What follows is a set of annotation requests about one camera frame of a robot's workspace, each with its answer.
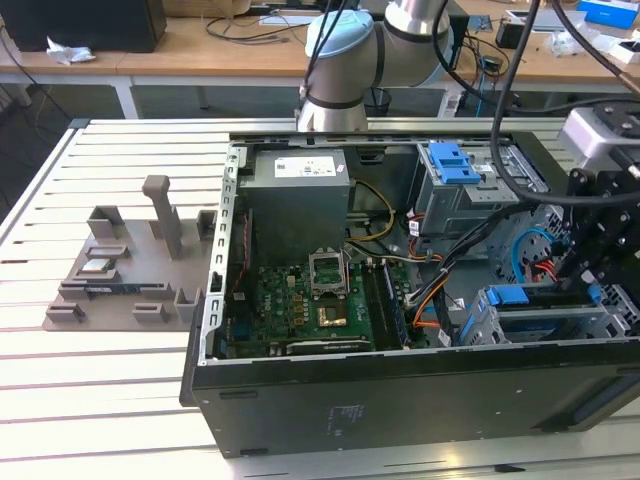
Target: blue box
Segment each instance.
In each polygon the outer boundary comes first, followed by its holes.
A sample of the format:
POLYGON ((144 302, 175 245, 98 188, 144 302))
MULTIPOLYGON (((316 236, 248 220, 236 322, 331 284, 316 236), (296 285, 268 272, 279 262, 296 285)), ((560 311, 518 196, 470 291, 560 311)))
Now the blue box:
POLYGON ((577 10, 587 12, 587 22, 630 29, 638 15, 638 4, 619 0, 582 0, 577 10))

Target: motherboard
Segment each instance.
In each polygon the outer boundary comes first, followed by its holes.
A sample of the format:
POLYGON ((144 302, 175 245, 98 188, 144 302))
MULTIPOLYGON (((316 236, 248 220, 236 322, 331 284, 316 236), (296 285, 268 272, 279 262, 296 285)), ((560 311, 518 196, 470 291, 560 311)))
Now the motherboard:
POLYGON ((260 267, 255 311, 236 315, 228 326, 230 354, 256 358, 373 351, 406 341, 398 300, 411 287, 406 266, 402 262, 319 261, 338 258, 331 257, 260 267), (378 270, 389 274, 384 291, 375 282, 378 270))

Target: desk leg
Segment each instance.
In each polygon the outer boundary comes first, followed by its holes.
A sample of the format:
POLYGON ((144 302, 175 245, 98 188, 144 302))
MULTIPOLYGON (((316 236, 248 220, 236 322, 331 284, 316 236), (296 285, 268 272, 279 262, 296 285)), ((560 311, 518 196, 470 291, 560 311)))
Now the desk leg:
POLYGON ((198 105, 201 110, 209 108, 209 102, 207 102, 207 89, 205 87, 196 87, 196 93, 198 94, 198 105))
POLYGON ((113 85, 113 88, 116 89, 116 93, 118 94, 118 100, 120 100, 122 113, 127 120, 137 120, 141 117, 138 104, 131 91, 132 87, 131 80, 126 77, 119 78, 118 82, 113 85))
POLYGON ((456 116, 463 92, 463 88, 457 83, 447 86, 440 102, 438 118, 453 118, 456 116))

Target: white label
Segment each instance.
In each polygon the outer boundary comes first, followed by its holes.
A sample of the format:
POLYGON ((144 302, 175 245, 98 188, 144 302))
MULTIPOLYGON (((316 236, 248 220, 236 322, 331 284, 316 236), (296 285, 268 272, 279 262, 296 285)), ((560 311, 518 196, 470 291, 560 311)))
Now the white label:
POLYGON ((472 165, 471 168, 479 173, 493 173, 493 168, 487 164, 472 165))
POLYGON ((442 343, 445 347, 451 346, 451 337, 444 333, 444 330, 440 330, 438 332, 438 340, 440 340, 440 343, 442 343))
POLYGON ((458 310, 465 310, 464 298, 456 298, 453 300, 453 305, 449 307, 450 312, 455 312, 458 310))
POLYGON ((336 176, 333 157, 281 157, 275 168, 276 178, 336 176))
POLYGON ((419 237, 420 236, 420 223, 416 222, 415 220, 411 220, 409 222, 409 234, 412 237, 419 237))

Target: blue cable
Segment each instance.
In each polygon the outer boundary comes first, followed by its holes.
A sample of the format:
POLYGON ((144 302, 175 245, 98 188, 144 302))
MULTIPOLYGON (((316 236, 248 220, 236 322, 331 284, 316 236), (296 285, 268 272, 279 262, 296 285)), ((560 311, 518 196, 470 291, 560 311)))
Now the blue cable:
MULTIPOLYGON (((483 94, 484 93, 484 76, 485 76, 485 71, 484 71, 484 57, 480 58, 480 66, 482 67, 482 77, 480 77, 480 87, 478 88, 478 90, 480 90, 480 93, 483 94)), ((478 118, 480 116, 480 112, 482 111, 482 99, 480 99, 480 101, 478 102, 478 109, 476 110, 476 118, 478 118)))
POLYGON ((513 274, 516 277, 518 283, 525 283, 526 280, 520 271, 520 261, 518 260, 518 250, 522 240, 531 233, 537 233, 542 235, 549 243, 553 243, 556 239, 549 232, 545 232, 541 228, 529 228, 516 237, 511 246, 511 267, 513 268, 513 274))

